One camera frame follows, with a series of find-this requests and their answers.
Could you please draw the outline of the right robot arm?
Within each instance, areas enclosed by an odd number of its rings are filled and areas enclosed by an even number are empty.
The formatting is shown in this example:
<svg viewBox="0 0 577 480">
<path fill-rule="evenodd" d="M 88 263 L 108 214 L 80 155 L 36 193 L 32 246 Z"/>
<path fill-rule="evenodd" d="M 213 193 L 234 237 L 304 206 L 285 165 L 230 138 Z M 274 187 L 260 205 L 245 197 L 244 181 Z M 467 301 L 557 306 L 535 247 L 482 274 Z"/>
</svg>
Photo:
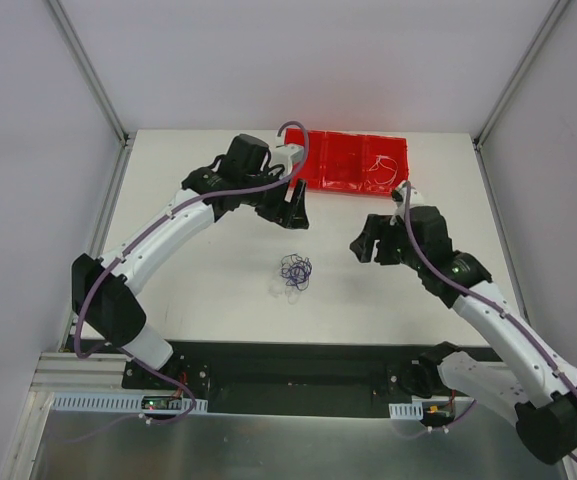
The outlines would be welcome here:
<svg viewBox="0 0 577 480">
<path fill-rule="evenodd" d="M 428 293 L 464 319 L 511 372 L 505 377 L 450 342 L 405 367 L 399 386 L 421 398 L 456 390 L 510 423 L 538 460 L 555 464 L 577 449 L 577 368 L 514 312 L 491 274 L 453 248 L 434 206 L 370 214 L 350 249 L 361 263 L 411 268 Z"/>
</svg>

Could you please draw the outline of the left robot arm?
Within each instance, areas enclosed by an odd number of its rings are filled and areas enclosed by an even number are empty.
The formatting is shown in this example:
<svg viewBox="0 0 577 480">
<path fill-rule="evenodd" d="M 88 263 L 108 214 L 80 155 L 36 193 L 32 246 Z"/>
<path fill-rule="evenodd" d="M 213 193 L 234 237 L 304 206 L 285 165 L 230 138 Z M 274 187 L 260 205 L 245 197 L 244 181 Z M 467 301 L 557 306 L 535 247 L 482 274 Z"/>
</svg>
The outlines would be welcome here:
<svg viewBox="0 0 577 480">
<path fill-rule="evenodd" d="M 308 150 L 294 143 L 270 147 L 248 134 L 226 153 L 191 171 L 162 210 L 119 246 L 98 258 L 80 255 L 71 267 L 72 309 L 113 347 L 142 361 L 156 388 L 179 377 L 173 348 L 150 327 L 137 299 L 152 275 L 184 243 L 242 205 L 290 230 L 306 230 L 307 184 L 296 175 Z"/>
</svg>

